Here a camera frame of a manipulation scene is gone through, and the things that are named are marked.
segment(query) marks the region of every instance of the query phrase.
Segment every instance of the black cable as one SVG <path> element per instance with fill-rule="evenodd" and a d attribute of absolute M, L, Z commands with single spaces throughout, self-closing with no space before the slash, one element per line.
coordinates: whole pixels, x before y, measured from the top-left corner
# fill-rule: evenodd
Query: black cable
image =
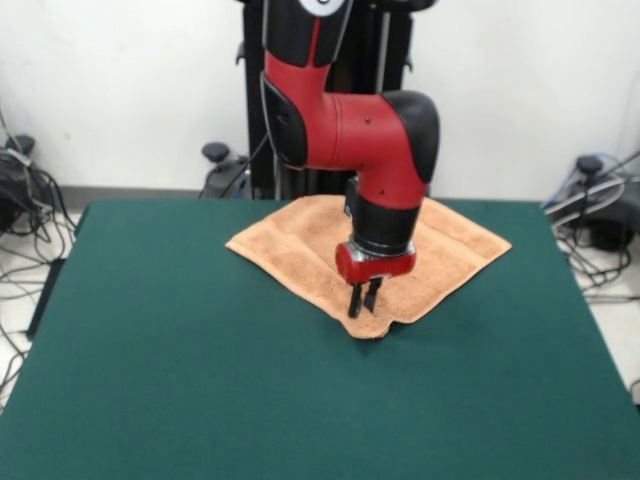
<path fill-rule="evenodd" d="M 14 268 L 13 270 L 6 270 L 3 274 L 0 274 L 0 281 L 13 275 L 14 273 L 27 272 L 29 270 L 35 270 L 36 268 L 48 267 L 48 266 L 49 266 L 48 264 L 42 263 L 37 265 L 29 265 L 28 267 L 18 267 L 18 268 Z"/>
<path fill-rule="evenodd" d="M 229 182 L 229 184 L 225 187 L 225 189 L 222 191 L 222 193 L 220 194 L 220 196 L 218 198 L 224 198 L 224 196 L 227 194 L 227 192 L 229 191 L 229 189 L 231 187 L 233 187 L 233 184 L 236 183 L 236 181 L 238 181 L 238 179 L 244 175 L 244 173 L 247 171 L 247 166 L 251 163 L 251 160 L 247 160 L 244 164 L 242 164 L 242 168 L 240 169 L 240 171 L 234 175 L 234 177 L 231 179 L 231 181 Z"/>
<path fill-rule="evenodd" d="M 9 345 L 11 346 L 13 351 L 16 352 L 17 354 L 20 354 L 21 350 L 18 348 L 18 346 L 15 343 L 13 343 L 11 336 L 4 329 L 4 325 L 2 325 L 2 321 L 0 321 L 0 334 L 2 335 L 2 338 L 4 338 L 7 342 L 9 342 Z"/>
<path fill-rule="evenodd" d="M 69 216 L 69 212 L 67 210 L 67 206 L 64 202 L 64 198 L 62 197 L 62 192 L 60 190 L 60 186 L 58 185 L 58 182 L 55 181 L 55 179 L 49 175 L 48 172 L 46 172 L 45 170 L 42 170 L 41 168 L 38 168 L 36 166 L 32 167 L 36 172 L 40 173 L 41 175 L 44 175 L 46 177 L 46 179 L 51 182 L 51 186 L 53 187 L 53 191 L 55 192 L 55 196 L 57 197 L 57 203 L 58 203 L 58 208 L 60 208 L 60 211 L 62 212 L 63 217 L 73 226 L 74 229 L 78 228 L 78 226 L 75 224 L 75 222 L 73 220 L 71 220 L 71 217 Z"/>
<path fill-rule="evenodd" d="M 223 198 L 227 192 L 229 191 L 229 189 L 233 186 L 234 183 L 236 183 L 236 181 L 238 180 L 238 178 L 240 178 L 242 176 L 242 174 L 245 172 L 245 170 L 247 169 L 247 165 L 251 164 L 251 162 L 254 160 L 254 158 L 256 157 L 256 155 L 258 155 L 258 153 L 260 153 L 260 151 L 262 150 L 262 148 L 265 146 L 265 144 L 267 143 L 267 140 L 269 139 L 269 135 L 265 135 L 262 140 L 260 140 L 260 143 L 258 144 L 258 146 L 256 147 L 256 149 L 253 151 L 253 153 L 244 161 L 241 162 L 241 169 L 240 171 L 231 179 L 231 181 L 229 182 L 229 184 L 225 187 L 225 189 L 222 191 L 222 193 L 220 194 L 220 196 L 218 198 Z M 200 190 L 200 193 L 198 194 L 198 199 L 201 199 L 202 196 L 204 195 L 205 190 L 207 189 L 207 186 L 209 185 L 209 180 L 211 180 L 211 177 L 218 173 L 217 170 L 211 170 L 209 172 L 209 174 L 207 175 L 207 178 L 205 179 L 204 182 L 204 186 L 202 187 L 202 190 Z"/>
<path fill-rule="evenodd" d="M 10 255 L 13 255 L 13 256 L 16 256 L 16 257 L 19 257 L 19 258 L 24 258 L 25 260 L 29 260 L 29 261 L 34 262 L 34 263 L 43 263 L 41 260 L 38 260 L 35 257 L 32 257 L 30 255 L 25 255 L 24 253 L 16 252 L 15 250 L 11 250 L 11 249 L 9 249 L 7 247 L 3 247 L 2 245 L 0 245 L 0 250 L 2 250 L 3 252 L 8 253 Z"/>
<path fill-rule="evenodd" d="M 633 162 L 637 158 L 640 158 L 640 150 L 638 150 L 637 152 L 629 155 L 626 159 L 624 159 L 620 163 L 614 165 L 609 170 L 605 170 L 603 173 L 599 174 L 598 175 L 598 179 L 605 178 L 607 175 L 610 175 L 613 172 L 617 172 L 618 170 L 620 170 L 621 168 L 624 168 L 626 165 L 630 164 L 631 162 Z"/>

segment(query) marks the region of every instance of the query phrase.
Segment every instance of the red robot arm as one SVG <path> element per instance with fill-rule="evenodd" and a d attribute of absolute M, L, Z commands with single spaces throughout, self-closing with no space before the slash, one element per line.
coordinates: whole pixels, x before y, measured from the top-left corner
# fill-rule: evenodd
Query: red robot arm
<path fill-rule="evenodd" d="M 349 314 L 373 311 L 382 278 L 415 264 L 411 237 L 439 146 L 433 102 L 408 91 L 377 95 L 325 92 L 353 0 L 266 0 L 263 103 L 271 143 L 290 168 L 355 170 L 348 196 L 353 222 L 336 249 L 353 285 Z"/>

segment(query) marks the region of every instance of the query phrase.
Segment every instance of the white wall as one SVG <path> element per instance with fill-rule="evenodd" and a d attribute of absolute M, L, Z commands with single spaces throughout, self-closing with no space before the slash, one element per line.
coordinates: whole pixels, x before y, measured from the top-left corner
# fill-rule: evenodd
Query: white wall
<path fill-rule="evenodd" d="M 7 119 L 60 183 L 198 188 L 202 144 L 246 149 L 240 3 L 0 6 Z M 637 0 L 440 0 L 416 15 L 405 83 L 441 111 L 435 193 L 540 199 L 578 154 L 640 146 L 638 19 Z"/>

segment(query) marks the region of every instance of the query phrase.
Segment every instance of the cable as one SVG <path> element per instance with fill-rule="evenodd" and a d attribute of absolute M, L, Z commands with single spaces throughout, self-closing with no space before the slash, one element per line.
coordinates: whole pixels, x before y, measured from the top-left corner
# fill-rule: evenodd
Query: cable
<path fill-rule="evenodd" d="M 229 191 L 229 189 L 233 186 L 233 184 L 238 180 L 238 178 L 240 178 L 242 176 L 242 174 L 245 172 L 245 170 L 247 169 L 247 166 L 251 164 L 251 162 L 254 160 L 254 158 L 256 157 L 256 155 L 258 155 L 258 153 L 260 153 L 260 151 L 262 150 L 262 148 L 265 146 L 265 144 L 267 143 L 267 140 L 269 139 L 269 135 L 265 135 L 262 140 L 260 140 L 260 143 L 258 144 L 258 146 L 256 147 L 256 149 L 253 151 L 253 153 L 241 164 L 242 168 L 240 169 L 240 171 L 234 175 L 234 177 L 231 179 L 231 181 L 229 182 L 229 184 L 225 187 L 225 189 L 222 191 L 222 193 L 220 194 L 220 196 L 218 198 L 223 198 L 227 192 Z M 201 199 L 202 196 L 204 195 L 204 192 L 207 188 L 207 186 L 209 185 L 209 180 L 211 180 L 211 177 L 215 174 L 218 173 L 217 170 L 212 170 L 209 172 L 209 174 L 207 175 L 207 178 L 205 179 L 205 183 L 204 186 L 202 187 L 202 190 L 200 190 L 200 193 L 198 194 L 198 199 Z"/>
<path fill-rule="evenodd" d="M 588 207 L 584 210 L 584 212 L 580 212 L 580 213 L 572 213 L 570 215 L 567 215 L 565 217 L 562 217 L 560 220 L 556 220 L 555 222 L 553 222 L 553 227 L 554 228 L 558 228 L 561 227 L 563 225 L 566 225 L 567 223 L 576 220 L 578 218 L 584 218 L 585 215 L 591 215 L 592 213 L 595 212 L 599 212 L 600 210 L 604 210 L 605 208 L 609 207 L 610 205 L 614 204 L 615 202 L 617 202 L 618 200 L 620 200 L 620 198 L 622 198 L 622 195 L 624 194 L 624 190 L 625 190 L 625 184 L 627 182 L 622 182 L 619 184 L 619 188 L 618 191 L 616 192 L 615 195 L 612 195 L 611 198 L 608 198 L 607 200 L 594 205 L 592 207 Z"/>
<path fill-rule="evenodd" d="M 595 193 L 600 193 L 602 191 L 618 187 L 623 183 L 638 183 L 638 182 L 640 182 L 640 177 L 631 177 L 626 179 L 623 179 L 621 177 L 616 177 L 613 180 L 608 180 L 606 182 L 602 182 L 597 185 L 594 185 L 593 187 L 589 188 L 589 190 L 587 190 L 586 192 L 576 193 L 575 195 L 572 195 L 566 200 L 560 203 L 557 203 L 552 207 L 546 208 L 544 213 L 546 213 L 547 215 L 550 215 L 552 213 L 557 212 L 558 210 L 562 210 L 563 208 L 568 207 L 569 205 L 573 205 L 574 203 L 579 202 L 586 196 L 590 196 Z"/>
<path fill-rule="evenodd" d="M 618 168 L 622 170 L 623 173 L 626 173 L 626 169 L 624 168 L 624 165 L 622 165 L 622 161 L 614 155 L 611 155 L 606 152 L 593 152 L 593 153 L 590 153 L 589 156 L 597 157 L 599 159 L 611 160 L 613 163 L 616 164 L 616 166 L 618 166 Z"/>
<path fill-rule="evenodd" d="M 3 252 L 8 253 L 10 255 L 13 255 L 13 256 L 16 256 L 16 257 L 20 257 L 20 258 L 24 258 L 25 260 L 29 260 L 29 261 L 34 262 L 34 263 L 44 263 L 44 262 L 42 262 L 41 260 L 38 260 L 35 257 L 32 257 L 30 255 L 25 255 L 24 253 L 16 252 L 15 250 L 11 250 L 11 249 L 9 249 L 7 247 L 3 247 L 2 245 L 0 245 L 0 250 L 2 250 Z"/>
<path fill-rule="evenodd" d="M 569 182 L 575 175 L 576 170 L 577 170 L 577 167 L 574 166 L 569 172 L 569 175 L 567 175 L 564 181 L 560 184 L 560 186 L 558 187 L 558 190 L 556 190 L 556 192 L 551 196 L 551 198 L 549 198 L 549 200 L 547 200 L 542 204 L 543 209 L 549 208 L 551 205 L 553 205 L 553 202 L 555 202 L 558 199 L 558 197 L 562 194 L 562 192 L 565 191 L 565 189 L 567 188 L 567 185 L 569 185 Z"/>
<path fill-rule="evenodd" d="M 16 146 L 18 151 L 20 153 L 24 153 L 22 151 L 22 145 L 20 145 L 20 143 L 18 143 L 18 141 L 16 140 L 16 137 L 13 136 L 13 134 L 11 133 L 11 130 L 7 126 L 7 122 L 6 122 L 5 118 L 4 118 L 4 112 L 2 111 L 2 102 L 1 101 L 0 101 L 0 124 L 2 124 L 2 128 L 4 128 L 4 133 L 6 133 L 7 137 L 9 137 L 11 139 L 11 141 Z"/>
<path fill-rule="evenodd" d="M 633 162 L 634 160 L 636 160 L 637 158 L 640 158 L 640 150 L 638 150 L 637 152 L 631 154 L 629 157 L 627 157 L 625 160 L 623 160 L 622 162 L 620 162 L 619 165 L 616 165 L 615 167 L 611 167 L 609 170 L 605 170 L 603 173 L 601 173 L 600 175 L 598 175 L 598 178 L 606 178 L 607 176 L 609 176 L 610 174 L 620 170 L 621 168 L 624 168 L 626 165 L 630 164 L 631 162 Z"/>

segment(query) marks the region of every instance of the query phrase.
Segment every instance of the orange towel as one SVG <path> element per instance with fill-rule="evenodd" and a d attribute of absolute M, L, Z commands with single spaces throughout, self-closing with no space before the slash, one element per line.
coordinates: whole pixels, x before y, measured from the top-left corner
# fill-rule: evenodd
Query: orange towel
<path fill-rule="evenodd" d="M 393 322 L 414 323 L 447 295 L 506 253 L 511 245 L 435 200 L 425 199 L 416 225 L 416 267 L 385 279 L 372 314 L 349 318 L 351 286 L 337 272 L 336 245 L 351 221 L 344 197 L 300 198 L 233 237 L 227 247 L 251 260 L 296 295 L 340 321 L 355 338 L 380 338 Z"/>

